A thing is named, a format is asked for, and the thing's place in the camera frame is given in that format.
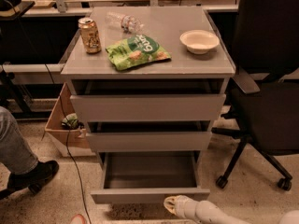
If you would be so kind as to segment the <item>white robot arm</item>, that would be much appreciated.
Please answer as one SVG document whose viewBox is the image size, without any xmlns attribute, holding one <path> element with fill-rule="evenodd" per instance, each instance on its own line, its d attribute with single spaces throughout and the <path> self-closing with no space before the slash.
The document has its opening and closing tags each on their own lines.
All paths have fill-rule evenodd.
<svg viewBox="0 0 299 224">
<path fill-rule="evenodd" d="M 171 214 L 192 220 L 196 224 L 251 224 L 227 215 L 210 201 L 196 201 L 185 195 L 166 197 L 164 207 Z"/>
</svg>

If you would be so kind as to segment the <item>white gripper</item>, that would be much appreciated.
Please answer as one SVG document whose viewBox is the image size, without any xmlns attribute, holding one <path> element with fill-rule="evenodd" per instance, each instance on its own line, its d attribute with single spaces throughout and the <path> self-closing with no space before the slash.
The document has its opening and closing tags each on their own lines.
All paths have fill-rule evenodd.
<svg viewBox="0 0 299 224">
<path fill-rule="evenodd" d="M 164 208 L 177 217 L 198 221 L 198 202 L 187 196 L 169 196 L 164 199 Z"/>
</svg>

